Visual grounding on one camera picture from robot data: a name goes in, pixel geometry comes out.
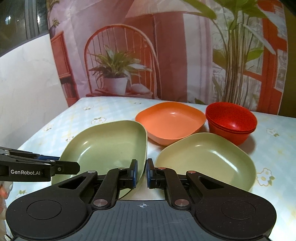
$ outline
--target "wall mural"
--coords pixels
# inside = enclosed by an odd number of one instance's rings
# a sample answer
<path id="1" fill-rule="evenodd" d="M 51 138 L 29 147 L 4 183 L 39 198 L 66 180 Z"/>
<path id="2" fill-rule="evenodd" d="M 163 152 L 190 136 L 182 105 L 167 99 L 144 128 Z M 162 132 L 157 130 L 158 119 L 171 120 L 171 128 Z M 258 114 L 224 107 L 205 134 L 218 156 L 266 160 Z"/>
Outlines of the wall mural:
<path id="1" fill-rule="evenodd" d="M 278 0 L 47 0 L 68 105 L 89 96 L 277 114 L 287 70 Z"/>

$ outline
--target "orange plate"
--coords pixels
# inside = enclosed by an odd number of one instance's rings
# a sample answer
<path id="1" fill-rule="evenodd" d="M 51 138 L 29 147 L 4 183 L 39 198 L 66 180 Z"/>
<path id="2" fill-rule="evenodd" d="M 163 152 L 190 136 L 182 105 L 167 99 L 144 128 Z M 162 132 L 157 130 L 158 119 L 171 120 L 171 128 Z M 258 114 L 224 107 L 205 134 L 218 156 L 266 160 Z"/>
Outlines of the orange plate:
<path id="1" fill-rule="evenodd" d="M 200 110 L 178 102 L 163 102 L 137 114 L 148 137 L 160 145 L 168 146 L 199 131 L 206 121 Z"/>

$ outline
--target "triangular cutout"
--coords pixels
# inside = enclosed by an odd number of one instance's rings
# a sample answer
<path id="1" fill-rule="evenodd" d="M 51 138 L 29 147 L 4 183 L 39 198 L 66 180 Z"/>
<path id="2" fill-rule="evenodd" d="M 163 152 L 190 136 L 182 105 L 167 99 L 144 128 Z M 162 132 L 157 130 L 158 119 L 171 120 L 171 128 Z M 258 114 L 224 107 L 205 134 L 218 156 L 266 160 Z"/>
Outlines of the triangular cutout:
<path id="1" fill-rule="evenodd" d="M 213 190 L 213 189 L 223 188 L 223 186 L 217 183 L 214 183 L 204 177 L 199 177 L 199 180 L 205 186 L 206 189 Z"/>
<path id="2" fill-rule="evenodd" d="M 79 187 L 79 185 L 86 179 L 86 177 L 79 177 L 75 178 L 74 180 L 68 181 L 62 185 L 59 186 L 59 188 L 64 189 L 71 189 L 74 190 Z"/>

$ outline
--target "stacked red bowl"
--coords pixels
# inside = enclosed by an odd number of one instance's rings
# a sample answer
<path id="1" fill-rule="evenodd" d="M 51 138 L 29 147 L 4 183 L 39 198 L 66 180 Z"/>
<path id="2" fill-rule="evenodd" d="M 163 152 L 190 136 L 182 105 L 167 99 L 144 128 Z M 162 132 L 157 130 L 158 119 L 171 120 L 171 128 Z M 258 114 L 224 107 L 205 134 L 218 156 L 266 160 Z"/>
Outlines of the stacked red bowl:
<path id="1" fill-rule="evenodd" d="M 235 145 L 242 144 L 257 126 L 257 119 L 252 112 L 228 102 L 208 105 L 205 116 L 211 133 L 222 136 Z"/>

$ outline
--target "floral tablecloth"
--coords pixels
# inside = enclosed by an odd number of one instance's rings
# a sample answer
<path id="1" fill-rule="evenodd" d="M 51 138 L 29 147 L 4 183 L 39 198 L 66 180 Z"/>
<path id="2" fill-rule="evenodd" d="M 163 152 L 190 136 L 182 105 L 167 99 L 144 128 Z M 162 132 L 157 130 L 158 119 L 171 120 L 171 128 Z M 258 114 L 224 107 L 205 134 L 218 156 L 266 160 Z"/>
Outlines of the floral tablecloth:
<path id="1" fill-rule="evenodd" d="M 84 129 L 105 122 L 134 120 L 138 112 L 160 102 L 163 101 L 130 97 L 82 98 L 34 134 L 20 149 L 60 156 L 69 141 Z M 188 105 L 203 112 L 206 108 L 205 105 Z M 257 112 L 254 114 L 258 119 L 258 127 L 240 145 L 252 158 L 257 170 L 257 179 L 251 192 L 266 198 L 276 209 L 277 221 L 270 239 L 295 241 L 296 119 Z M 147 157 L 155 160 L 163 148 L 149 140 Z M 14 183 L 7 204 L 49 185 L 50 183 Z M 163 198 L 161 190 L 149 190 L 144 181 L 125 197 L 132 200 Z"/>

